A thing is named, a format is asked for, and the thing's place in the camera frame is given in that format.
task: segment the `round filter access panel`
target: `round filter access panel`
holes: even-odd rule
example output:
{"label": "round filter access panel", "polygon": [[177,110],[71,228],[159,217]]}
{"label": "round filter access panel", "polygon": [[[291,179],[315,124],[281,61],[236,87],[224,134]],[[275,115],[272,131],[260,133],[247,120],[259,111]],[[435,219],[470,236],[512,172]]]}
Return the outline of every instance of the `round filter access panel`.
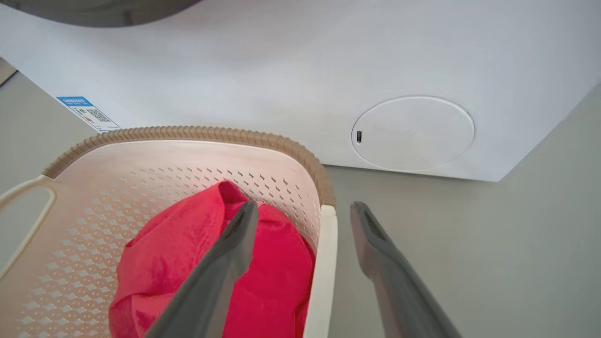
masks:
{"label": "round filter access panel", "polygon": [[474,141],[474,121],[460,106],[429,96],[389,100],[355,122],[352,143],[366,161],[387,170],[435,168]]}

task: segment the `red cloth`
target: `red cloth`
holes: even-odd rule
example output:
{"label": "red cloth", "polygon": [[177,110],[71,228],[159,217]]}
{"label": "red cloth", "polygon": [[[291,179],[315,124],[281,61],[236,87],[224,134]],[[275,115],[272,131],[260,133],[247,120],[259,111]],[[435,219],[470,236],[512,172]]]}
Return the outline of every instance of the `red cloth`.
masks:
{"label": "red cloth", "polygon": [[[248,199],[221,182],[153,217],[123,250],[109,308],[113,338],[142,337]],[[223,337],[302,337],[315,256],[278,209],[259,207],[252,261],[235,284]]]}

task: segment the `basket rim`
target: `basket rim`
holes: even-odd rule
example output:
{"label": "basket rim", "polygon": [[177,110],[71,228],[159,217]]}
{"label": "basket rim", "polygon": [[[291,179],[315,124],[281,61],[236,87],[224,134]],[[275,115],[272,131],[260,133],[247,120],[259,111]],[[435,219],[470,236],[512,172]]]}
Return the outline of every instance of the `basket rim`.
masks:
{"label": "basket rim", "polygon": [[304,167],[317,188],[317,195],[319,196],[321,205],[336,206],[334,189],[330,183],[328,172],[307,148],[287,137],[243,129],[202,126],[162,126],[128,128],[98,134],[78,143],[63,153],[42,172],[42,175],[55,179],[78,158],[107,144],[148,140],[211,141],[243,144],[279,151],[293,158]]}

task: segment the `qr code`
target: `qr code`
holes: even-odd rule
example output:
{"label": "qr code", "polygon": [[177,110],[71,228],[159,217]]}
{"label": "qr code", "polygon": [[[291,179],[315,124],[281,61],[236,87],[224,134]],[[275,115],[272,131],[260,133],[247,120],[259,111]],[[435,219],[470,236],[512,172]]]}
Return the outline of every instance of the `qr code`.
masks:
{"label": "qr code", "polygon": [[104,114],[98,111],[98,109],[86,109],[90,114],[92,114],[98,121],[100,122],[111,122]]}

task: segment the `sticker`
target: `sticker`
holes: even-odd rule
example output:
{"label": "sticker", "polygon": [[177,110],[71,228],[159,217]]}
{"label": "sticker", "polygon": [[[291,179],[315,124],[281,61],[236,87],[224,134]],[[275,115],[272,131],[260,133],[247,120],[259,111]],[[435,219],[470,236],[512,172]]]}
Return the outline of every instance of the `sticker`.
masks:
{"label": "sticker", "polygon": [[121,129],[83,96],[63,96],[57,99],[101,133]]}

